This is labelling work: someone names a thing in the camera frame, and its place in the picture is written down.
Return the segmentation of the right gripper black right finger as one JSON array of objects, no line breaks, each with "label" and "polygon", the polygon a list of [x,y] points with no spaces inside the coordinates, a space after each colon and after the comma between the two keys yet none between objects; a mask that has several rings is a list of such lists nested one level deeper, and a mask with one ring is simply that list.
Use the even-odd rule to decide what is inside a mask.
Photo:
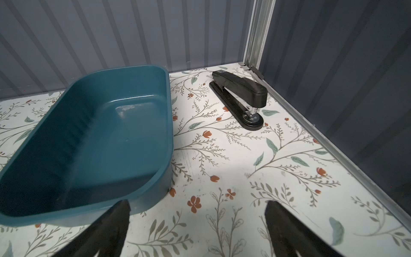
[{"label": "right gripper black right finger", "polygon": [[268,201],[264,216],[275,256],[341,256],[279,202]]}]

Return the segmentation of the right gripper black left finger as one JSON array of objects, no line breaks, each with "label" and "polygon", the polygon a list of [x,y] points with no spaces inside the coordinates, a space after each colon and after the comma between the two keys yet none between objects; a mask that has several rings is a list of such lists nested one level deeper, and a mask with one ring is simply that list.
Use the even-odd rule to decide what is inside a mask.
[{"label": "right gripper black left finger", "polygon": [[78,237],[56,252],[56,257],[118,257],[130,223],[130,205],[121,200]]}]

